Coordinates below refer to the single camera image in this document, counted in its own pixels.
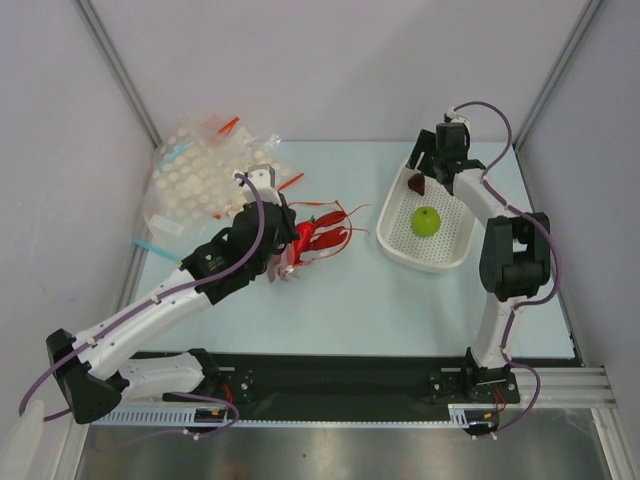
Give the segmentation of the dark red toy fruit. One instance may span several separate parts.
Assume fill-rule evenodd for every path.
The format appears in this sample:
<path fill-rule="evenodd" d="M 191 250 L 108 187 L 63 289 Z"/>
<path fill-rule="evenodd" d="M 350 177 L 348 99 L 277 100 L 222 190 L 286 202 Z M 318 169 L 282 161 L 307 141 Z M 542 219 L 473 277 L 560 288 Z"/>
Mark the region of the dark red toy fruit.
<path fill-rule="evenodd" d="M 426 180 L 422 174 L 414 174 L 407 181 L 408 188 L 420 196 L 425 195 Z"/>

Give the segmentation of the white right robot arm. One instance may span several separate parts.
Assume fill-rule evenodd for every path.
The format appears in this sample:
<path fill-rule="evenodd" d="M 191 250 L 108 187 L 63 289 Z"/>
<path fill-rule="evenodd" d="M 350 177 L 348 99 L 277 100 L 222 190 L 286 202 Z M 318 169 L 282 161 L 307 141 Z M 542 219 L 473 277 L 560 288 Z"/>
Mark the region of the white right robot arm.
<path fill-rule="evenodd" d="M 468 350 L 473 369 L 461 376 L 463 393 L 484 401 L 497 389 L 492 371 L 509 364 L 509 336 L 516 309 L 528 305 L 551 276 L 550 219 L 523 212 L 487 181 L 486 167 L 468 157 L 470 134 L 462 123 L 421 130 L 406 166 L 435 180 L 461 201 L 484 227 L 479 261 L 487 300 L 476 339 Z"/>

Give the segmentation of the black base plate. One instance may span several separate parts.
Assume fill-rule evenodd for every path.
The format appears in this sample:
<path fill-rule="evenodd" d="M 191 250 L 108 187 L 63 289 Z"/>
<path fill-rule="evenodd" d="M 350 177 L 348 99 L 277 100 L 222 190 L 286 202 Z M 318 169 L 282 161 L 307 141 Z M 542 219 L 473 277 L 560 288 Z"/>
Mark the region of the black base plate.
<path fill-rule="evenodd" d="M 477 380 L 462 357 L 335 356 L 207 353 L 218 384 L 238 410 L 284 406 L 316 412 L 360 412 L 390 405 L 411 412 L 471 404 L 490 409 L 520 401 L 513 373 Z"/>

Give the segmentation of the green toy apple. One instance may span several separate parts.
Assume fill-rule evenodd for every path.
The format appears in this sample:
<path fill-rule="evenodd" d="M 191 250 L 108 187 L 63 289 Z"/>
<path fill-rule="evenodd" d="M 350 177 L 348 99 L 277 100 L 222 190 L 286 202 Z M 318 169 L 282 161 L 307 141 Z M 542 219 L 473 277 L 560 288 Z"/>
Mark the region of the green toy apple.
<path fill-rule="evenodd" d="M 418 237 L 432 237 L 440 229 L 441 218 L 438 211 L 431 206 L 417 208 L 411 217 L 412 232 Z"/>

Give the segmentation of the white perforated plastic basket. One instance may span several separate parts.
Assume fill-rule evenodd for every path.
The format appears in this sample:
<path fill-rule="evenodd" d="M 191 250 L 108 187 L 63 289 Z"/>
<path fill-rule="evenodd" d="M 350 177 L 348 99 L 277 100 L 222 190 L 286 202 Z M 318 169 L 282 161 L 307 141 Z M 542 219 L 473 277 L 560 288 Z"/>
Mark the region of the white perforated plastic basket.
<path fill-rule="evenodd" d="M 415 172 L 401 162 L 376 226 L 376 236 L 387 256 L 406 266 L 445 273 L 460 266 L 471 250 L 477 220 L 461 201 L 449 195 L 436 180 L 425 180 L 420 195 L 408 186 Z M 431 236 L 413 232 L 411 220 L 422 207 L 431 207 L 440 218 Z"/>

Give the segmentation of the pile of clear zip bags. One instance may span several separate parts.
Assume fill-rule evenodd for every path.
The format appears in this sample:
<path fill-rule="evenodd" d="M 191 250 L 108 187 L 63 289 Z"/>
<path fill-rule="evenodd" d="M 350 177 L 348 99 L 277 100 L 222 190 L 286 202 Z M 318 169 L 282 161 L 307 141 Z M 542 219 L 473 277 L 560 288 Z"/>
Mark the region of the pile of clear zip bags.
<path fill-rule="evenodd" d="M 232 219 L 245 198 L 233 179 L 268 164 L 276 185 L 284 187 L 299 172 L 276 156 L 281 137 L 254 133 L 239 117 L 213 114 L 198 122 L 183 116 L 152 155 L 141 205 L 142 232 L 133 243 L 173 263 L 214 225 Z"/>

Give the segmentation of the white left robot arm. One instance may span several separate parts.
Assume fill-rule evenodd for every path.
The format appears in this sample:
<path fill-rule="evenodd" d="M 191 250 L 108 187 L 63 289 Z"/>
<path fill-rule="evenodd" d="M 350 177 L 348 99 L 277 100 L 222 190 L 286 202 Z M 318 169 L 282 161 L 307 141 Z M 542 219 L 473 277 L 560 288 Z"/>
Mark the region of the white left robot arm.
<path fill-rule="evenodd" d="M 46 345 L 53 376 L 74 420 L 92 423 L 125 399 L 214 397 L 220 370 L 206 350 L 141 360 L 133 356 L 174 324 L 262 275 L 296 239 L 295 218 L 284 199 L 248 203 L 231 226 L 197 247 L 146 297 L 91 329 L 52 333 Z"/>

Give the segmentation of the red toy chili pepper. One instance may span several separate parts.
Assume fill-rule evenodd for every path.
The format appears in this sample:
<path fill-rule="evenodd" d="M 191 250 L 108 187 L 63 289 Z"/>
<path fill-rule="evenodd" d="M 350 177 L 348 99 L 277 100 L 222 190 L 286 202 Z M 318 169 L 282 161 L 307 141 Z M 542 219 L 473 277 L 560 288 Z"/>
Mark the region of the red toy chili pepper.
<path fill-rule="evenodd" d="M 308 220 L 299 223 L 296 226 L 296 232 L 298 234 L 298 239 L 294 241 L 294 265 L 298 266 L 301 264 L 301 255 L 304 249 L 308 246 L 311 241 L 313 234 L 316 231 L 316 219 L 314 216 L 311 216 Z"/>

